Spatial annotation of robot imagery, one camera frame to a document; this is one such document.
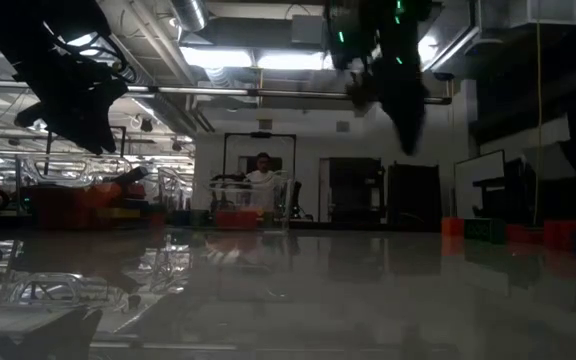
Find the silver round ventilation duct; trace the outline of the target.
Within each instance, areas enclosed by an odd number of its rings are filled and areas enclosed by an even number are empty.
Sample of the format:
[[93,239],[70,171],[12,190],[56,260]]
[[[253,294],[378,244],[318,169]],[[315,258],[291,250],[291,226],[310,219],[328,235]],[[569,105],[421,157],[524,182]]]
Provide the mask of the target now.
[[170,0],[180,27],[187,32],[197,32],[206,27],[209,13],[205,0]]

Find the ceiling light panel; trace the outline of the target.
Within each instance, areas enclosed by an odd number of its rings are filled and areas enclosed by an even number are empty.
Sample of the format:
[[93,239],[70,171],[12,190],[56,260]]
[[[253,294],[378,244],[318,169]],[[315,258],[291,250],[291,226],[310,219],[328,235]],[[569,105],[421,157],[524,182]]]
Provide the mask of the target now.
[[267,51],[257,67],[270,70],[333,70],[331,57],[323,52]]
[[181,47],[180,51],[189,65],[204,69],[248,68],[253,65],[250,55],[243,50]]

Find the whiteboard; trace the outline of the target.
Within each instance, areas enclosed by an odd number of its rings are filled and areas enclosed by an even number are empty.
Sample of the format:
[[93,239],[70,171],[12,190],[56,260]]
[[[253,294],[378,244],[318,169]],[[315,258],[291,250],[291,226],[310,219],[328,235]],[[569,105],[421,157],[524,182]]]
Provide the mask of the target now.
[[498,150],[455,164],[455,203],[459,218],[473,218],[482,208],[482,190],[474,183],[504,175],[505,152]]

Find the long yellow block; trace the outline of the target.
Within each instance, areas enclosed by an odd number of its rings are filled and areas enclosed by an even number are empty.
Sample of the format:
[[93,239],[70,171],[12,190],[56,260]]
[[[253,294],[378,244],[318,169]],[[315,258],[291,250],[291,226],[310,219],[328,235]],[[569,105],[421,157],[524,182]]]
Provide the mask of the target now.
[[128,208],[97,208],[95,214],[99,219],[138,219],[141,217],[139,209]]

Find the black station frame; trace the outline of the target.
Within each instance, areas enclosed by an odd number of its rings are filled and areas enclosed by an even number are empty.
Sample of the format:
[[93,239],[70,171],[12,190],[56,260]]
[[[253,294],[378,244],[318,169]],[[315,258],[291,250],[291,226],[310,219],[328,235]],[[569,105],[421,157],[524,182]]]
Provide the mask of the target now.
[[283,178],[280,201],[273,212],[275,222],[289,220],[296,172],[297,136],[268,131],[227,132],[223,135],[222,144],[221,173],[242,179],[240,186],[247,204],[258,210],[260,217],[264,211],[251,204],[251,183],[246,180],[246,175],[256,169],[259,153],[265,152],[270,156],[270,169]]

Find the long red block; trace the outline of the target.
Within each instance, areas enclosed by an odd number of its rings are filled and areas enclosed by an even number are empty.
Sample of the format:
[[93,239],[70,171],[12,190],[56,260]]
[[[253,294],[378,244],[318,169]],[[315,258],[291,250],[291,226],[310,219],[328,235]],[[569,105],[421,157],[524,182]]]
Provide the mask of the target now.
[[146,198],[146,191],[141,183],[130,183],[120,186],[122,197],[130,200],[144,200]]
[[86,198],[84,188],[34,187],[27,190],[29,197],[36,203],[80,203]]

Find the person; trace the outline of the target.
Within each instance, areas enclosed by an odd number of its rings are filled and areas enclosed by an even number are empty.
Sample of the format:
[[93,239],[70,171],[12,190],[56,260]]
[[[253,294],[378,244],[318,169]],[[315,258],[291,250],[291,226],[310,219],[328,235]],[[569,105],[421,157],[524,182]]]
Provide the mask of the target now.
[[270,156],[261,152],[256,157],[256,169],[246,175],[251,183],[251,204],[267,213],[275,211],[283,187],[283,178],[272,171],[270,165]]

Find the black cabinet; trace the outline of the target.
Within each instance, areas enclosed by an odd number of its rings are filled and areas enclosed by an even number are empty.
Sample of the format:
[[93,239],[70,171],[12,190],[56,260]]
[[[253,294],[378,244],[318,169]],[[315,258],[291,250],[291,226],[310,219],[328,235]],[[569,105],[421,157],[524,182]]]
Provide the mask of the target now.
[[378,158],[330,158],[330,220],[379,224],[385,207],[384,171]]
[[439,166],[388,167],[387,219],[392,225],[435,226],[442,218]]

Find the purple block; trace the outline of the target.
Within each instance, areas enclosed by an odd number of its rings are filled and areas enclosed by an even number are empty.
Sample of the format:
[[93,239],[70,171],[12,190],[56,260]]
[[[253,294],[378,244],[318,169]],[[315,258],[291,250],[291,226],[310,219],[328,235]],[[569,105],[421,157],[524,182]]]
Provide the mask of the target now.
[[119,175],[117,177],[111,178],[110,182],[115,183],[119,186],[128,186],[131,183],[137,182],[149,174],[149,171],[146,167],[139,166],[133,168],[132,170]]

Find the long ceiling pipe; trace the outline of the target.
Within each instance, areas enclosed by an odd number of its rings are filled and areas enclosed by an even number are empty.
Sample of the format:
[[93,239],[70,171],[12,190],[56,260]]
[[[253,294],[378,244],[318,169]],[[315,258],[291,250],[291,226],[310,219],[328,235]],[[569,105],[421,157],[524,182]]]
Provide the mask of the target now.
[[211,87],[184,87],[184,86],[129,86],[130,94],[183,94],[183,95],[210,95],[210,96],[241,96],[241,97],[282,97],[303,99],[350,100],[345,93],[291,91],[257,88],[211,88]]

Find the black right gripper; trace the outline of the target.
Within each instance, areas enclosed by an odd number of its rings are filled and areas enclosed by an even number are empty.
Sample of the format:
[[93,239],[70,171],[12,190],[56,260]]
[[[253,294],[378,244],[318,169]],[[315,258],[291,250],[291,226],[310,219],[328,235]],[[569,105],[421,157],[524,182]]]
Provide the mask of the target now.
[[422,134],[428,91],[421,79],[418,24],[428,19],[432,0],[369,0],[371,27],[380,55],[370,64],[369,99],[397,132],[402,151],[414,155]]

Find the long orange block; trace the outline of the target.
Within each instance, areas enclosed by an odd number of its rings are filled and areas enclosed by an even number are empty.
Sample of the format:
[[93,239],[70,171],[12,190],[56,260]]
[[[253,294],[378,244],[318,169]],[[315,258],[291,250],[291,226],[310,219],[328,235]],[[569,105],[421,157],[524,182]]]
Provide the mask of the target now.
[[86,189],[84,203],[88,207],[107,207],[121,194],[121,187],[114,182],[95,184]]

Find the clear plastic bin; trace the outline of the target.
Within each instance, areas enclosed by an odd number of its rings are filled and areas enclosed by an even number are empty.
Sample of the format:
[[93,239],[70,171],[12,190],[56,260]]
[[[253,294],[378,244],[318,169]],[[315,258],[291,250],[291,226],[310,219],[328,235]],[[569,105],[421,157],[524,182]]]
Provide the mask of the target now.
[[[34,187],[84,188],[108,183],[111,178],[133,168],[121,157],[75,155],[27,155],[18,158],[16,170],[19,209],[32,219],[33,225],[45,230],[105,230],[148,223],[161,214],[160,209],[144,200],[124,199],[122,194],[107,207],[88,207],[80,203],[36,203],[27,190]],[[99,219],[97,208],[139,209],[138,219]]]
[[171,226],[285,231],[292,215],[294,181],[278,171],[259,178],[218,174],[191,182],[172,168],[161,168],[158,191],[165,223]]

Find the small red block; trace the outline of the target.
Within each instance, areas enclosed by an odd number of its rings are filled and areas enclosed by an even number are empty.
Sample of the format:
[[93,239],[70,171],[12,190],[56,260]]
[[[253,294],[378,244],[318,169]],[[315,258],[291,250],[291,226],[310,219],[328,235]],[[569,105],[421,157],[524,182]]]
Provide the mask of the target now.
[[222,229],[252,230],[257,228],[257,218],[256,211],[219,210],[215,214],[215,224]]

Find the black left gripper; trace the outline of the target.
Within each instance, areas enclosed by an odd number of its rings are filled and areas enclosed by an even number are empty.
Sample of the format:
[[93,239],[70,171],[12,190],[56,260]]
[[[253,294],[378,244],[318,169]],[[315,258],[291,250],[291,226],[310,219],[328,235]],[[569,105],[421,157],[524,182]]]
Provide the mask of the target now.
[[93,154],[116,151],[109,107],[128,87],[108,66],[48,54],[16,63],[15,71],[15,80],[25,82],[39,98],[24,111],[29,117],[56,117],[55,132]]

